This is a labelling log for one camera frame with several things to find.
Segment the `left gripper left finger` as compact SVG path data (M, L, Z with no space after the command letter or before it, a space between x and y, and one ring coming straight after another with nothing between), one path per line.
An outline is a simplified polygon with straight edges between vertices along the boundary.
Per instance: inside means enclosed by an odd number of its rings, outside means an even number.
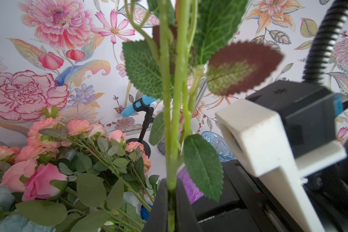
M166 178L159 185L148 221L142 232L167 232L168 226L168 187Z

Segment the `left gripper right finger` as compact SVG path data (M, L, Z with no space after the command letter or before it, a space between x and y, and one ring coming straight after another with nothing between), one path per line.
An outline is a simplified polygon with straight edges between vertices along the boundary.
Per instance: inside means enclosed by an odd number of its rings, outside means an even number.
M175 232L202 232L184 184L179 178L177 178L175 200Z

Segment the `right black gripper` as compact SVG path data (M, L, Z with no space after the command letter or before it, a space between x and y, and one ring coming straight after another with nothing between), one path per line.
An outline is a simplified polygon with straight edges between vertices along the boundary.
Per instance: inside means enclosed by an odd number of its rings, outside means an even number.
M204 232L302 232L267 187L236 160L222 163L223 192L218 202L205 196L192 204ZM326 232L348 232L348 208L324 189L321 174L303 186Z

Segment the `green stem with leaves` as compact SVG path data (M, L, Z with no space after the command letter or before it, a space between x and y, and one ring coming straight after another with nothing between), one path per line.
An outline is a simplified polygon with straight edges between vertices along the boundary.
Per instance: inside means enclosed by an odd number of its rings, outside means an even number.
M282 61L268 46L230 43L249 1L148 1L144 15L159 18L149 35L134 20L136 1L125 1L127 19L143 39L122 46L126 72L148 97L161 99L163 112L153 122L150 143L165 140L168 229L175 232L177 171L184 166L184 140L193 134L192 114L201 80L209 90L228 96L262 83Z

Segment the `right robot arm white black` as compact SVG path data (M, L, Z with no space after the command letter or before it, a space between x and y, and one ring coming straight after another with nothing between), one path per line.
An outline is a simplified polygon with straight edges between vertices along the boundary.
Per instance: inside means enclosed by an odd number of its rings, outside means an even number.
M252 1L247 20L233 42L252 40L281 51L285 60L266 81L300 81L304 55L310 49L318 31L319 21L331 1ZM348 49L348 26L342 31L339 47L331 57L326 69L326 87L348 94L348 66L344 53ZM293 226L283 213L271 203L264 205L271 213L269 222L259 226L251 210L236 192L230 181L226 181L226 194L219 204L199 196L194 210L199 214L200 226L205 232L272 232L277 228L292 232Z

